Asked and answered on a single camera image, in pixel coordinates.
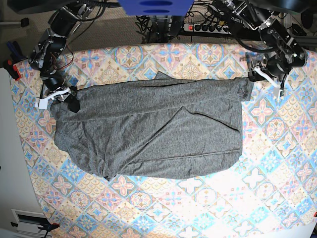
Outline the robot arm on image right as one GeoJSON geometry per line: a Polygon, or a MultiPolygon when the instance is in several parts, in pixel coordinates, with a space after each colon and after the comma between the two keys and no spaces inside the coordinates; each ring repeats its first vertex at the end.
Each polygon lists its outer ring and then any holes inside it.
{"type": "Polygon", "coordinates": [[[268,81],[273,86],[276,99],[284,97],[284,86],[293,68],[303,67],[307,61],[306,51],[297,43],[286,28],[272,17],[273,11],[258,8],[248,0],[240,4],[232,0],[222,1],[229,31],[247,53],[248,76],[253,82],[268,81]],[[260,40],[268,47],[257,49],[246,45],[238,36],[243,26],[259,33],[260,40]]]}

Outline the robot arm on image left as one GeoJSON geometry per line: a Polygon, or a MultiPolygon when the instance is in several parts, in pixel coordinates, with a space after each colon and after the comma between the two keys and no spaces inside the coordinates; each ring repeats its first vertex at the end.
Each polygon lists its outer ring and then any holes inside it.
{"type": "Polygon", "coordinates": [[[66,103],[67,108],[76,113],[80,110],[77,89],[66,83],[60,75],[62,67],[58,65],[58,57],[69,49],[68,38],[81,23],[95,21],[105,10],[104,3],[92,0],[78,0],[57,10],[49,20],[50,27],[44,32],[34,47],[28,63],[40,72],[43,82],[36,107],[46,109],[50,101],[66,103]]]}

